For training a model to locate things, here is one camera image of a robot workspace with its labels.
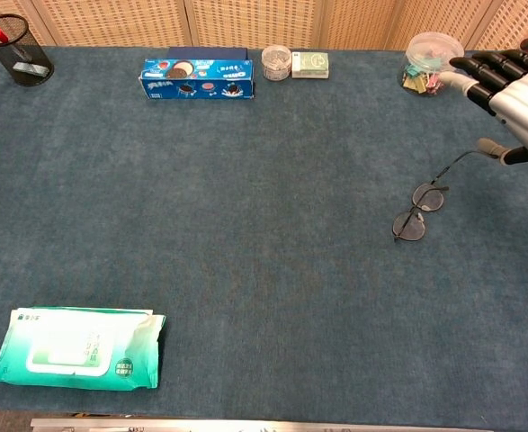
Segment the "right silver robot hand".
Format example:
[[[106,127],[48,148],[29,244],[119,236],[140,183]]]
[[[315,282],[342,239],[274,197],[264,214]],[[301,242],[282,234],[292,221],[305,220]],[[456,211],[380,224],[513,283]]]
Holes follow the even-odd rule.
[[[451,58],[450,65],[456,70],[440,73],[438,80],[460,90],[520,143],[518,148],[506,148],[492,139],[480,139],[479,152],[504,166],[528,163],[528,53],[519,49],[478,51]]]

